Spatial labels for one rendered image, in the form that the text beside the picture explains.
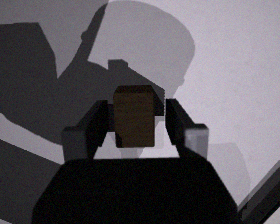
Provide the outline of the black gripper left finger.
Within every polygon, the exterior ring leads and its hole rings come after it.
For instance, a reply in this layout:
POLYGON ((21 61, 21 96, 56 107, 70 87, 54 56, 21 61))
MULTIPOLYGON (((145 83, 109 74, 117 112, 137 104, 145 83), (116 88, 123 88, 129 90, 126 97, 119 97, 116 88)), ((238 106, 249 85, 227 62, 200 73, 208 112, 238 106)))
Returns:
POLYGON ((76 126, 66 126, 61 131, 64 162, 93 159, 108 129, 108 102, 97 100, 76 126))

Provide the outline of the dark brown block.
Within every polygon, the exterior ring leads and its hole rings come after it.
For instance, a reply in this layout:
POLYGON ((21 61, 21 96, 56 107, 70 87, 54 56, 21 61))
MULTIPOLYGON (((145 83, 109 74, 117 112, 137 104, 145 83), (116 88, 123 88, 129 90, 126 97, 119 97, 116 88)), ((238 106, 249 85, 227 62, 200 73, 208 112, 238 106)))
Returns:
POLYGON ((117 148, 155 146, 155 94, 151 85, 118 86, 113 106, 117 148))

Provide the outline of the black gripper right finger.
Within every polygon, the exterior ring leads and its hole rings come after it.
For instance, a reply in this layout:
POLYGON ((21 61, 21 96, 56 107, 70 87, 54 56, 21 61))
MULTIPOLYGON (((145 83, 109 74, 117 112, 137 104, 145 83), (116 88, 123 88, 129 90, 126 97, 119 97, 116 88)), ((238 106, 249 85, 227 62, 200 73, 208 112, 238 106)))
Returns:
POLYGON ((165 99, 165 127, 179 157, 201 157, 207 160, 209 128, 194 123, 176 98, 165 99))

